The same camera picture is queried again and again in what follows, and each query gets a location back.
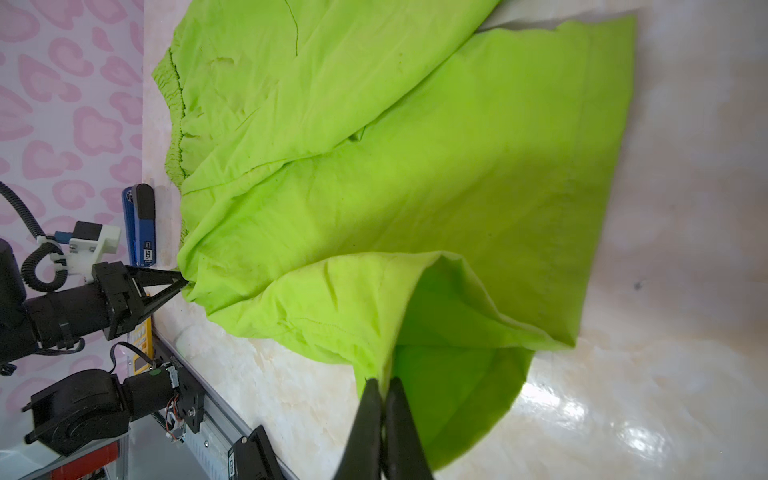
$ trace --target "red object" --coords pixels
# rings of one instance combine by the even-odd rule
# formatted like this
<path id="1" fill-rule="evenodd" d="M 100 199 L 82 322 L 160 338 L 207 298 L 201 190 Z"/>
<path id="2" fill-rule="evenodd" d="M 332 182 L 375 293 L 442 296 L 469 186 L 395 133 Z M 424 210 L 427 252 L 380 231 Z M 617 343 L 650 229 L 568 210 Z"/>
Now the red object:
<path id="1" fill-rule="evenodd" d="M 112 442 L 95 452 L 83 455 L 77 460 L 72 460 L 67 465 L 55 469 L 51 472 L 51 480 L 78 480 L 78 478 L 85 477 L 106 464 L 114 462 L 118 459 L 119 454 L 118 443 Z"/>

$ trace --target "lime green fabric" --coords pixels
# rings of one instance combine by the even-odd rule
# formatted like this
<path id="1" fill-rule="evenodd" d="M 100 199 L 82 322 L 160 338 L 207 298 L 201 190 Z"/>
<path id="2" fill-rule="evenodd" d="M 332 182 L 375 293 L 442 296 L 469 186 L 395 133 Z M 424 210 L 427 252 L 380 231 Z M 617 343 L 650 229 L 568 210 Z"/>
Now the lime green fabric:
<path id="1" fill-rule="evenodd" d="M 361 390 L 400 377 L 439 468 L 576 342 L 634 19 L 462 45 L 492 2 L 305 3 L 194 2 L 154 72 L 185 296 Z"/>

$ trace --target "marble tabletop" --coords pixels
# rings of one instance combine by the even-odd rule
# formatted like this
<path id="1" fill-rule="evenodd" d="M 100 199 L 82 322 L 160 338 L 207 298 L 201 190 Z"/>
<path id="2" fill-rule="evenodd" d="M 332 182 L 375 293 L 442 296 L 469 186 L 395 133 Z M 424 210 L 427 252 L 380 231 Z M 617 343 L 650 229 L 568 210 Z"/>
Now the marble tabletop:
<path id="1" fill-rule="evenodd" d="M 144 3 L 143 178 L 176 266 L 170 116 L 151 72 L 189 0 Z M 517 0 L 484 28 L 638 17 L 635 97 L 576 349 L 436 478 L 768 478 L 768 2 Z M 157 328 L 302 480 L 333 477 L 353 372 L 229 336 L 176 297 Z"/>

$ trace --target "marble table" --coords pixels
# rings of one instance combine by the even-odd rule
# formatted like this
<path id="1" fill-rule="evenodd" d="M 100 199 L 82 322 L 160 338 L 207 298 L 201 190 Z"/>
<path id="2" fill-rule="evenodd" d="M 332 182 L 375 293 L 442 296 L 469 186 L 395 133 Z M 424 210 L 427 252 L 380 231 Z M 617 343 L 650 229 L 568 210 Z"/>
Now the marble table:
<path id="1" fill-rule="evenodd" d="M 188 0 L 144 4 L 144 181 L 176 265 L 170 117 L 151 72 Z M 575 350 L 540 353 L 511 411 L 436 478 L 768 478 L 768 2 L 519 0 L 484 25 L 638 17 L 636 93 Z M 332 478 L 351 368 L 155 315 L 302 480 Z"/>

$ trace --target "pink leopard print wallpaper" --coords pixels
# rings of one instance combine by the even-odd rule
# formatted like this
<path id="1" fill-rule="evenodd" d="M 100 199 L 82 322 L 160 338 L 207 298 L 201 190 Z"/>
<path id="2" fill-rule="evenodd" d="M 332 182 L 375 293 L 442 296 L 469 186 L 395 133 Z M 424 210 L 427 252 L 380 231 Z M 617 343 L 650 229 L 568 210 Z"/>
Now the pink leopard print wallpaper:
<path id="1" fill-rule="evenodd" d="M 76 220 L 123 227 L 120 193 L 141 181 L 143 7 L 0 0 L 0 180 L 47 233 Z M 35 249 L 5 200 L 0 236 L 19 263 Z M 127 259 L 124 240 L 106 260 Z"/>

